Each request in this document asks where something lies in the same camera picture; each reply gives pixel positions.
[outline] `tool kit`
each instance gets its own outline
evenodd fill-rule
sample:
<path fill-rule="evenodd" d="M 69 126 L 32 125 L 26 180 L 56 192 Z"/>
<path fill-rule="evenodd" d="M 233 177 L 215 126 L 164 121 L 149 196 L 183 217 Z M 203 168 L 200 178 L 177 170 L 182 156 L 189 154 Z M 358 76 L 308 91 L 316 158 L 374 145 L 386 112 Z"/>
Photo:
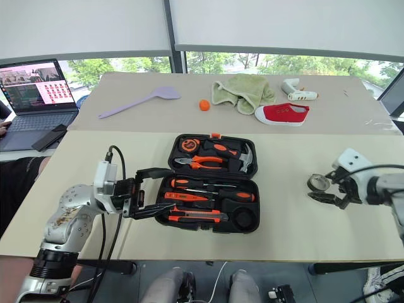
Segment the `tool kit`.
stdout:
<path fill-rule="evenodd" d="M 182 229 L 249 233 L 259 225 L 259 193 L 250 180 L 258 170 L 254 143 L 219 134 L 181 134 L 169 157 L 156 204 L 173 209 L 156 217 Z"/>

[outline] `laptop screen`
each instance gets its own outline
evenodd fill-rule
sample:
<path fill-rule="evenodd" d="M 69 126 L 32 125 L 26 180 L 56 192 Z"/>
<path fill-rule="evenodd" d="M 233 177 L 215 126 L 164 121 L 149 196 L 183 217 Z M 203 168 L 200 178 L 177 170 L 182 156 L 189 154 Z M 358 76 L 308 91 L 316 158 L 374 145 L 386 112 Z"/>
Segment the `laptop screen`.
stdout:
<path fill-rule="evenodd" d="M 0 89 L 17 114 L 76 108 L 60 66 L 53 59 L 0 66 Z"/>

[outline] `hand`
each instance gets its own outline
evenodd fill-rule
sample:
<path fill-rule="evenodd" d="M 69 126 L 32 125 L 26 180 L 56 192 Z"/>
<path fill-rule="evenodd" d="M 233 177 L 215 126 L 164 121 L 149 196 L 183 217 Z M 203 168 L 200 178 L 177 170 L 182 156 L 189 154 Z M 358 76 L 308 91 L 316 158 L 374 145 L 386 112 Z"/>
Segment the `hand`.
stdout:
<path fill-rule="evenodd" d="M 0 122 L 0 136 L 4 136 L 7 133 L 7 127 L 11 124 L 11 121 Z"/>

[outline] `white glue gun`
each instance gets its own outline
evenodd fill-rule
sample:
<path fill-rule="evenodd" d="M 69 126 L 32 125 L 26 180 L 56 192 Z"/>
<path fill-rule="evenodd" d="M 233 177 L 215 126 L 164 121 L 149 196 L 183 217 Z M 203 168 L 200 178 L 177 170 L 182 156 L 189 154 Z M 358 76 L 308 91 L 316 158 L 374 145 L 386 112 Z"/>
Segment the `white glue gun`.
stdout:
<path fill-rule="evenodd" d="M 296 86 L 298 84 L 298 78 L 285 79 L 282 82 L 282 90 L 288 95 L 289 101 L 316 100 L 318 98 L 318 93 L 316 92 L 305 92 L 303 90 L 297 90 Z"/>

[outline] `small orange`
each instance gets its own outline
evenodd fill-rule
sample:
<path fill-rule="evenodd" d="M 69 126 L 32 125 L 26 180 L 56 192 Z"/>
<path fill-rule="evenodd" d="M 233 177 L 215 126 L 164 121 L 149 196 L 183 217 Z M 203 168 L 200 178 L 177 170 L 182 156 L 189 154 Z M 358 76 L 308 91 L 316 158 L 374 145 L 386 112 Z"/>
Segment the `small orange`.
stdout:
<path fill-rule="evenodd" d="M 199 108 L 203 111 L 206 112 L 210 108 L 210 103 L 209 101 L 202 99 L 199 101 Z"/>

